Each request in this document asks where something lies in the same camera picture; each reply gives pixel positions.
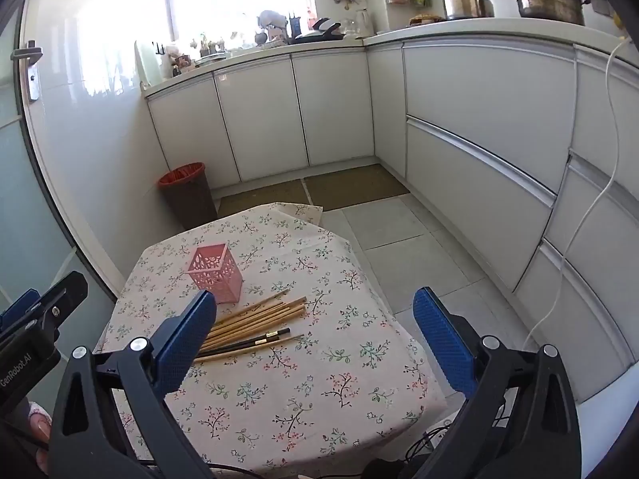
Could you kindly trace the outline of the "person's left hand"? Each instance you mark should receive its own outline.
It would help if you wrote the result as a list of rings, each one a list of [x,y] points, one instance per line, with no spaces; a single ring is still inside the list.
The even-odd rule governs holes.
[[[38,403],[29,402],[28,411],[29,427],[38,441],[49,443],[52,429],[52,418],[49,413],[43,409]],[[36,452],[36,462],[43,473],[49,474],[48,470],[48,452],[42,447],[38,447]]]

